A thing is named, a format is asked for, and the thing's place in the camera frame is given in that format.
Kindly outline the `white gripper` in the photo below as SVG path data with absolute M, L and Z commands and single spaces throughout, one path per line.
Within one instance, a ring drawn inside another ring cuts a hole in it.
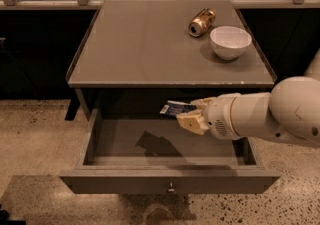
M 240 136 L 231 121 L 232 104 L 237 97 L 239 94 L 235 93 L 193 100 L 190 104 L 197 109 L 178 114 L 177 121 L 183 129 L 198 135 L 210 130 L 217 139 L 238 140 Z

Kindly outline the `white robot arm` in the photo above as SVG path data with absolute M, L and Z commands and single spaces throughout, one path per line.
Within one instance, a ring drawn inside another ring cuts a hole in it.
M 320 50 L 302 76 L 270 92 L 224 94 L 192 102 L 196 109 L 176 116 L 192 133 L 220 140 L 243 137 L 300 146 L 320 145 Z

